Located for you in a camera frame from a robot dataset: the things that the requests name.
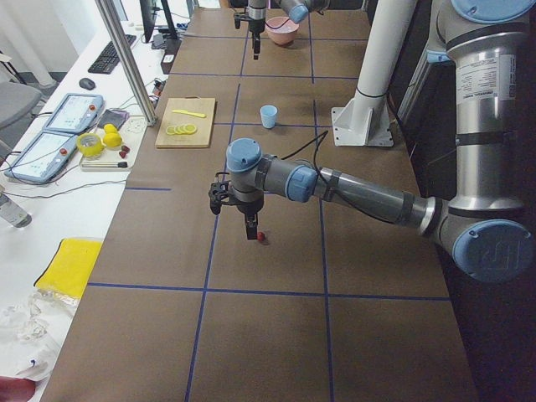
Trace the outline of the pile of clear ice cubes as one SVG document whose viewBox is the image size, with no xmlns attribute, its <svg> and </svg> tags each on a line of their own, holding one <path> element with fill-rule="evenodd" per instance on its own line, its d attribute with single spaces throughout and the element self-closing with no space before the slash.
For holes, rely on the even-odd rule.
<svg viewBox="0 0 536 402">
<path fill-rule="evenodd" d="M 288 18 L 272 18 L 265 23 L 270 31 L 291 32 L 295 30 L 295 24 Z"/>
</svg>

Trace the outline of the light blue plastic cup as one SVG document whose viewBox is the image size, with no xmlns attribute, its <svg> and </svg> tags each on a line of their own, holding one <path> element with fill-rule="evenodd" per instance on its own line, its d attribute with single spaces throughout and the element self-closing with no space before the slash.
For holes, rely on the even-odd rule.
<svg viewBox="0 0 536 402">
<path fill-rule="evenodd" d="M 272 129 L 276 125 L 278 109 L 273 105 L 263 105 L 260 108 L 261 124 L 266 129 Z"/>
</svg>

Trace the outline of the pink bowl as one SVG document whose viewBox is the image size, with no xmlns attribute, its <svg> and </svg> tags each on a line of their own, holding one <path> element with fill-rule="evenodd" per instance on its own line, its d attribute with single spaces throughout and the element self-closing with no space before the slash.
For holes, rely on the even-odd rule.
<svg viewBox="0 0 536 402">
<path fill-rule="evenodd" d="M 268 37 L 280 46 L 292 43 L 299 28 L 299 24 L 284 16 L 273 17 L 265 21 L 265 30 Z"/>
</svg>

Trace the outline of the bamboo cutting board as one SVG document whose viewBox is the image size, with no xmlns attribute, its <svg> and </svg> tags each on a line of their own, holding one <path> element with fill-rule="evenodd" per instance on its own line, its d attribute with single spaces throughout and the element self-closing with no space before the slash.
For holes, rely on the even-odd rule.
<svg viewBox="0 0 536 402">
<path fill-rule="evenodd" d="M 214 123 L 215 98 L 185 98 L 175 97 L 167 100 L 161 125 L 158 130 L 155 147 L 159 149 L 171 148 L 207 148 L 210 145 Z M 197 118 L 172 113 L 173 109 L 202 112 L 206 118 Z M 197 130 L 193 134 L 170 136 L 166 133 L 168 126 L 181 126 L 194 124 Z"/>
</svg>

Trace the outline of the yellow wooden knife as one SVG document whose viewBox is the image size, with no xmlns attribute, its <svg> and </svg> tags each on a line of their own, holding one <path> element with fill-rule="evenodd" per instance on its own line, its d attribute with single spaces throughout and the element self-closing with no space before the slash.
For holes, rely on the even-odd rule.
<svg viewBox="0 0 536 402">
<path fill-rule="evenodd" d="M 197 117 L 197 118 L 206 118 L 207 117 L 207 115 L 205 113 L 195 112 L 195 111 L 188 111 L 188 110 L 184 110 L 184 109 L 173 109 L 172 113 L 181 114 L 181 115 L 185 115 L 185 116 L 193 116 L 193 117 Z"/>
</svg>

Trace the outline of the black keyboard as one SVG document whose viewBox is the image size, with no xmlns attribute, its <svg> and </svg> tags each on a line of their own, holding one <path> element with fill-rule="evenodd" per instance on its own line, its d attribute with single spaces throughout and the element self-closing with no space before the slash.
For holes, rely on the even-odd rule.
<svg viewBox="0 0 536 402">
<path fill-rule="evenodd" d="M 92 63 L 88 72 L 91 74 L 109 75 L 120 63 L 119 55 L 112 42 L 109 42 Z"/>
</svg>

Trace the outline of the whole lemon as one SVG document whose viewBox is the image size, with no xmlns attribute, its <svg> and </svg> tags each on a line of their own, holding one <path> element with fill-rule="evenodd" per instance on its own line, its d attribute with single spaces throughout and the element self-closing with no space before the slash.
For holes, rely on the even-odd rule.
<svg viewBox="0 0 536 402">
<path fill-rule="evenodd" d="M 122 145 L 122 137 L 117 131 L 106 132 L 102 138 L 106 147 L 114 148 Z"/>
<path fill-rule="evenodd" d="M 118 129 L 111 123 L 108 123 L 108 124 L 105 124 L 104 127 L 104 132 L 105 134 L 117 134 L 118 133 Z"/>
</svg>

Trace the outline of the yellow tape roll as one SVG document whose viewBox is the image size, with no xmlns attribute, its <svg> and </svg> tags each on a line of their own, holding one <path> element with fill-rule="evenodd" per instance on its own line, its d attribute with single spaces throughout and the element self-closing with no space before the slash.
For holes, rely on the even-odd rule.
<svg viewBox="0 0 536 402">
<path fill-rule="evenodd" d="M 76 146 L 84 157 L 98 157 L 104 151 L 101 138 L 95 133 L 84 133 L 77 137 Z"/>
</svg>

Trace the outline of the black computer mouse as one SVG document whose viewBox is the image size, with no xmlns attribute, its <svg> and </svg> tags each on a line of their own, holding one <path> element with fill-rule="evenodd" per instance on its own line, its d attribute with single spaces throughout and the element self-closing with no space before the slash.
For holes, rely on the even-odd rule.
<svg viewBox="0 0 536 402">
<path fill-rule="evenodd" d="M 95 82 L 90 78 L 82 78 L 79 81 L 79 86 L 85 90 L 94 90 L 96 88 Z"/>
</svg>

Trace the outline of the yellow cloth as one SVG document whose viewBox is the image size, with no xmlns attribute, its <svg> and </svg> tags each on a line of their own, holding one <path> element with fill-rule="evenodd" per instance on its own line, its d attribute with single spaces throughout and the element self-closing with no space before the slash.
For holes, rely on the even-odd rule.
<svg viewBox="0 0 536 402">
<path fill-rule="evenodd" d="M 41 291 L 52 291 L 79 300 L 84 294 L 101 247 L 101 240 L 61 240 L 52 260 L 33 285 Z"/>
</svg>

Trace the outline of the upper teach pendant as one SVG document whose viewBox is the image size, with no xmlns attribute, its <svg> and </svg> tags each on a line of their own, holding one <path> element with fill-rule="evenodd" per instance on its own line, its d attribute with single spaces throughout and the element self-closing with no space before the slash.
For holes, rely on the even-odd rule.
<svg viewBox="0 0 536 402">
<path fill-rule="evenodd" d="M 96 94 L 67 94 L 44 124 L 45 130 L 80 134 L 96 120 L 104 98 Z"/>
</svg>

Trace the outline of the teach pendant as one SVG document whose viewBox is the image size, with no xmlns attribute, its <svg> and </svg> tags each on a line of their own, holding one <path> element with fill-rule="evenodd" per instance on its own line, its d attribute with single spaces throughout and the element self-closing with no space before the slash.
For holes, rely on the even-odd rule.
<svg viewBox="0 0 536 402">
<path fill-rule="evenodd" d="M 96 94 L 67 94 L 44 124 L 45 130 L 80 134 L 96 120 L 104 98 Z"/>
<path fill-rule="evenodd" d="M 4 175 L 25 183 L 49 183 L 76 153 L 77 138 L 76 134 L 42 130 L 8 164 Z"/>
</svg>

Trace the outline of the lower teach pendant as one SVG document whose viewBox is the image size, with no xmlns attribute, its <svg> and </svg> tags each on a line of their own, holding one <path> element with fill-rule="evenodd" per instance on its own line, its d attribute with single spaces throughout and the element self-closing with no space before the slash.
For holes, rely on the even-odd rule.
<svg viewBox="0 0 536 402">
<path fill-rule="evenodd" d="M 77 138 L 76 134 L 42 130 L 8 164 L 4 175 L 25 183 L 49 183 L 76 153 Z"/>
</svg>

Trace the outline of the clear plastic bag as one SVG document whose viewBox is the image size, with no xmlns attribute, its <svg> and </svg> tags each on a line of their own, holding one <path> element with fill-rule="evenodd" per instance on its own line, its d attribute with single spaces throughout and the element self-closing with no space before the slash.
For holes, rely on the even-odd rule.
<svg viewBox="0 0 536 402">
<path fill-rule="evenodd" d="M 80 301 L 37 290 L 1 310 L 1 375 L 36 382 L 50 376 Z"/>
</svg>

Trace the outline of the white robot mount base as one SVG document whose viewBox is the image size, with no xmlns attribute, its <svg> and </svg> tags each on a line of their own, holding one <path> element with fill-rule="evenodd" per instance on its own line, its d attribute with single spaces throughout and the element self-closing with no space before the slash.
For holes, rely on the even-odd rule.
<svg viewBox="0 0 536 402">
<path fill-rule="evenodd" d="M 368 37 L 354 96 L 332 108 L 338 147 L 392 147 L 387 93 L 417 2 L 380 0 Z"/>
</svg>

